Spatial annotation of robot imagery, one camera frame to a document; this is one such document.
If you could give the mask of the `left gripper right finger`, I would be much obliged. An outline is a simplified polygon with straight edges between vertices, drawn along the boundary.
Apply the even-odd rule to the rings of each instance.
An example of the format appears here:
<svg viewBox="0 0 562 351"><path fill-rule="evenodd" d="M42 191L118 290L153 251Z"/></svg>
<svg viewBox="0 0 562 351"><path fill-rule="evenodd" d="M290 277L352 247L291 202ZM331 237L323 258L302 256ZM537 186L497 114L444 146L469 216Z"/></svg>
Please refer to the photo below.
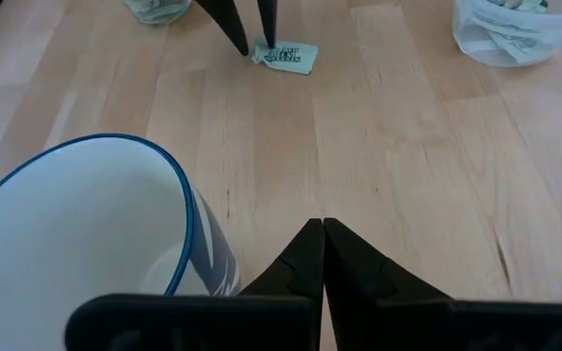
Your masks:
<svg viewBox="0 0 562 351"><path fill-rule="evenodd" d="M455 299L339 220L324 227L339 351L562 351L562 303Z"/></svg>

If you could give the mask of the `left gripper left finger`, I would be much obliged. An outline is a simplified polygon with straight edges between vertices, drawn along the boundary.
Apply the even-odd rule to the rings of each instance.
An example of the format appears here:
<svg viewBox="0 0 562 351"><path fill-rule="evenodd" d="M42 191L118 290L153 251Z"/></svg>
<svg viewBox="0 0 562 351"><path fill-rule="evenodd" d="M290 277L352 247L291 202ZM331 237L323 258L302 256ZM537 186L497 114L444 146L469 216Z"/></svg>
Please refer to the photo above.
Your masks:
<svg viewBox="0 0 562 351"><path fill-rule="evenodd" d="M324 225L310 219L236 296L112 293L70 316L66 351L318 351Z"/></svg>

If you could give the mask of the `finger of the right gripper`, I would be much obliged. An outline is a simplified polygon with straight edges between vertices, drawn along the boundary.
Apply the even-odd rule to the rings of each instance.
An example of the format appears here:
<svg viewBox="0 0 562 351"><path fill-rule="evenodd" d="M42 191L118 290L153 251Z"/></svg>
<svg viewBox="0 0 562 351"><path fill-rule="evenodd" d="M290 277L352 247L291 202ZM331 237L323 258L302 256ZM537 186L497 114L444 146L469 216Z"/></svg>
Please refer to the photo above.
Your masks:
<svg viewBox="0 0 562 351"><path fill-rule="evenodd" d="M275 48L278 0L257 0L267 47Z"/></svg>
<svg viewBox="0 0 562 351"><path fill-rule="evenodd" d="M234 0L194 0L216 22L242 56L249 53L247 36Z"/></svg>

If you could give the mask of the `clear plastic round container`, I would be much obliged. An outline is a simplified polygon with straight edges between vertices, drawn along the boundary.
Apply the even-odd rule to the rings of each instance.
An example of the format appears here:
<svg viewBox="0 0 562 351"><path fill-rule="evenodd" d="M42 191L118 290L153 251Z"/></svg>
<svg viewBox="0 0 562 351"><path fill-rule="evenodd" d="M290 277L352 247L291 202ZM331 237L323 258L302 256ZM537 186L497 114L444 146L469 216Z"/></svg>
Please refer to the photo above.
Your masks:
<svg viewBox="0 0 562 351"><path fill-rule="evenodd" d="M551 55L542 61L519 64L478 21L539 32ZM562 0L454 0L452 30L460 50L481 63L508 68L534 65L562 50Z"/></svg>

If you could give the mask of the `blue white leaf mug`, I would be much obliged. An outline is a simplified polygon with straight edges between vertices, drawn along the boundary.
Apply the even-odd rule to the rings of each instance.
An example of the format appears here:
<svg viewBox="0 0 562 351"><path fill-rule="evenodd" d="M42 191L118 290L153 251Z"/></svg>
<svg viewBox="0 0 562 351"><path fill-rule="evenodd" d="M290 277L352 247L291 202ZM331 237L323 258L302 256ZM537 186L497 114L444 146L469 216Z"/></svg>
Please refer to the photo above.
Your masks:
<svg viewBox="0 0 562 351"><path fill-rule="evenodd" d="M64 351L70 315L99 296L240 288L208 204L150 140L82 136L0 181L0 351Z"/></svg>

